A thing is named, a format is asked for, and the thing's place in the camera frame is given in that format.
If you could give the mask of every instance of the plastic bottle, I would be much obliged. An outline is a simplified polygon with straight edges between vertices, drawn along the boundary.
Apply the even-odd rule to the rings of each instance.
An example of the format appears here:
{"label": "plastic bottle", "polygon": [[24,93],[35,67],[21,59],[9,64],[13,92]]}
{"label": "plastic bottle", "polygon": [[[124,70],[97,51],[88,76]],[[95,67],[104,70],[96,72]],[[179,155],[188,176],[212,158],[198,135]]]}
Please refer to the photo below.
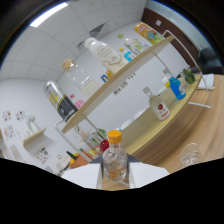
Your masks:
{"label": "plastic bottle", "polygon": [[136,55],[141,54],[143,51],[145,51],[149,46],[135,38],[131,37],[124,37],[123,34],[118,34],[117,36],[120,39],[124,39],[124,45],[128,47],[133,53]]}
{"label": "plastic bottle", "polygon": [[162,82],[163,82],[163,84],[164,84],[167,88],[170,87],[170,81],[169,81],[169,79],[168,79],[167,77],[163,77],[163,78],[162,78]]}
{"label": "plastic bottle", "polygon": [[181,85],[180,80],[174,78],[173,76],[170,75],[170,73],[165,69],[163,71],[167,78],[170,81],[170,88],[172,89],[173,93],[175,94],[176,98],[178,100],[183,99],[186,96],[186,92],[184,87]]}
{"label": "plastic bottle", "polygon": [[160,96],[153,95],[148,87],[143,89],[143,92],[149,97],[149,105],[158,117],[163,121],[170,116],[170,111]]}
{"label": "plastic bottle", "polygon": [[73,59],[66,59],[62,67],[67,77],[75,82],[76,86],[87,98],[91,97],[100,88],[100,85],[89,75],[86,75]]}
{"label": "plastic bottle", "polygon": [[109,148],[103,153],[104,173],[108,180],[121,181],[127,172],[127,153],[120,147],[121,132],[108,132]]}
{"label": "plastic bottle", "polygon": [[83,105],[84,105],[84,101],[83,100],[76,100],[75,99],[75,95],[72,94],[70,96],[70,98],[72,99],[72,102],[74,102],[75,106],[77,107],[77,109],[79,110]]}
{"label": "plastic bottle", "polygon": [[145,23],[139,23],[135,27],[135,31],[147,39],[151,44],[158,43],[164,37]]}
{"label": "plastic bottle", "polygon": [[124,54],[124,57],[131,61],[133,58],[135,58],[135,55],[131,51],[126,51],[124,48],[120,48],[120,52]]}
{"label": "plastic bottle", "polygon": [[124,57],[119,55],[108,44],[98,41],[96,38],[88,38],[84,45],[113,74],[116,74],[128,63]]}
{"label": "plastic bottle", "polygon": [[110,79],[111,77],[114,76],[114,74],[109,69],[106,71],[106,74],[107,74],[108,79]]}

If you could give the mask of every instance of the wooden table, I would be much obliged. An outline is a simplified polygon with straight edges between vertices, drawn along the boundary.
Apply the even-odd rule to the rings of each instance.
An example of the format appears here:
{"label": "wooden table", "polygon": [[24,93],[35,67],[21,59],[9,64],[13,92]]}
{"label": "wooden table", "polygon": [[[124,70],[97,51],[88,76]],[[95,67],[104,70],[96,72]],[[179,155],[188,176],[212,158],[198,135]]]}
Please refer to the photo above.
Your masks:
{"label": "wooden table", "polygon": [[[163,167],[172,174],[183,167],[182,149],[196,143],[200,146],[203,162],[224,156],[224,76],[215,75],[215,90],[209,91],[212,109],[186,104],[175,121],[141,152],[132,154],[141,162]],[[191,102],[209,104],[206,90],[196,90]],[[103,178],[103,190],[124,190],[128,187]]]}

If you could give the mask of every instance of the wooden shelf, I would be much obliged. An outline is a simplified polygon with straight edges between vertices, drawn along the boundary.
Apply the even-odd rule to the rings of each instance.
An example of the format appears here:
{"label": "wooden shelf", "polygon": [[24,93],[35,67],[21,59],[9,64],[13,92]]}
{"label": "wooden shelf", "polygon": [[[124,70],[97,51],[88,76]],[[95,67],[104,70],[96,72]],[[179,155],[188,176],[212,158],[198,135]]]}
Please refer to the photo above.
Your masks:
{"label": "wooden shelf", "polygon": [[190,86],[186,84],[184,79],[179,79],[186,91],[186,96],[183,99],[177,100],[170,88],[162,94],[161,97],[170,110],[170,116],[166,120],[160,121],[149,107],[140,117],[122,131],[121,146],[127,153],[130,155],[139,153],[175,121],[176,115],[184,110],[184,106],[187,105],[197,89],[202,75],[196,75],[195,77],[196,81]]}
{"label": "wooden shelf", "polygon": [[157,55],[165,46],[172,40],[173,36],[169,36],[160,40],[157,44],[148,48],[140,55],[135,57],[132,61],[121,68],[112,78],[103,84],[89,99],[88,101],[67,121],[62,133],[68,132],[75,125],[83,121],[102,101],[104,101],[122,82],[130,77],[145,63]]}
{"label": "wooden shelf", "polygon": [[45,130],[46,130],[46,128],[44,128],[44,129],[42,129],[42,130],[36,132],[35,134],[29,136],[28,138],[25,138],[25,139],[23,140],[23,146],[29,144],[29,143],[32,142],[33,140],[35,140],[35,139],[37,139],[38,137],[40,137],[41,135],[43,135],[44,132],[45,132]]}

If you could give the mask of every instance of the glass jar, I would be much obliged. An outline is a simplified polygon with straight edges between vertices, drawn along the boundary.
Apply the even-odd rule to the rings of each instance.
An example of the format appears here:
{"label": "glass jar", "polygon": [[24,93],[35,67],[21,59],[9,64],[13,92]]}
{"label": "glass jar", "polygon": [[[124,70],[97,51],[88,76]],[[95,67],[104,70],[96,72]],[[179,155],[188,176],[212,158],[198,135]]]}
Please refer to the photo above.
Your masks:
{"label": "glass jar", "polygon": [[100,88],[100,85],[89,75],[86,75],[83,69],[71,58],[66,59],[62,67],[67,77],[74,81],[75,85],[87,98],[90,98]]}

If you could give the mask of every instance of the poster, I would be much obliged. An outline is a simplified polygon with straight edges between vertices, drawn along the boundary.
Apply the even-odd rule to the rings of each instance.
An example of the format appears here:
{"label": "poster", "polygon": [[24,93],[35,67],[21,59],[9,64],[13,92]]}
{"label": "poster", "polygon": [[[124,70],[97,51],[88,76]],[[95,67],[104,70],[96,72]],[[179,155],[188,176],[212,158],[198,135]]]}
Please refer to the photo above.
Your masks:
{"label": "poster", "polygon": [[26,115],[25,115],[25,111],[18,111],[17,113],[16,113],[16,120],[17,121],[22,121],[22,120],[25,120],[25,118],[26,118]]}
{"label": "poster", "polygon": [[3,120],[5,122],[12,120],[12,115],[11,115],[11,112],[9,110],[4,111],[2,116],[3,116]]}
{"label": "poster", "polygon": [[48,161],[48,159],[51,158],[51,155],[48,153],[45,147],[43,147],[42,149],[37,150],[36,158],[39,159],[42,164],[44,164]]}
{"label": "poster", "polygon": [[5,139],[8,141],[9,139],[15,137],[15,132],[13,130],[12,125],[6,126],[4,129]]}

